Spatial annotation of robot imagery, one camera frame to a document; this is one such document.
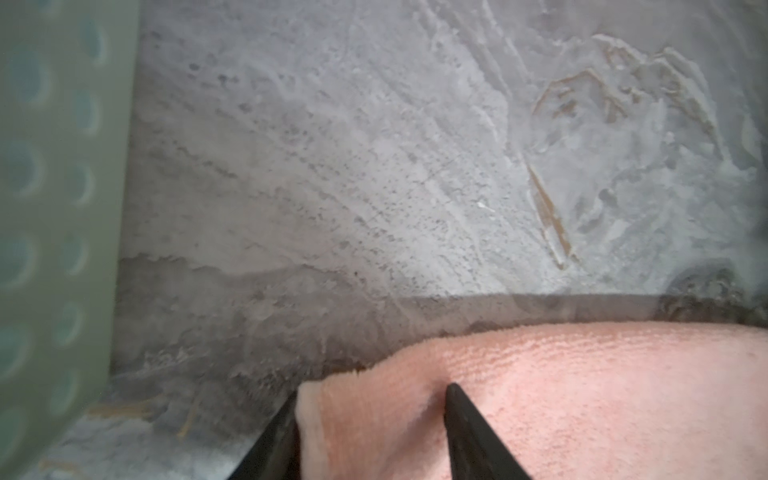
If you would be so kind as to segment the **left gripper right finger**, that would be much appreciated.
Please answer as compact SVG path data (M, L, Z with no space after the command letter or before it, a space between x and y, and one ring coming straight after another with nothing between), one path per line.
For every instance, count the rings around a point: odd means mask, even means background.
M461 386L445 392L444 425L453 480L531 480Z

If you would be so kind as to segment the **pink towel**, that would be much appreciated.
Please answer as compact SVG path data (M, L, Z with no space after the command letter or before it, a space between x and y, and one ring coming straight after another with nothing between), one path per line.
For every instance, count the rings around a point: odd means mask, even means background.
M763 479L767 333L585 323L440 338L299 387L305 479L446 479L456 383L536 479Z

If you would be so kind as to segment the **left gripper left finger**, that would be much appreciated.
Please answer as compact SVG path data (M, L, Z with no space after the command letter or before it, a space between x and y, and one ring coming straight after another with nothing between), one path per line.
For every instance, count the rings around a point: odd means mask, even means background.
M297 392L291 393L271 418L228 480L299 480L300 434Z

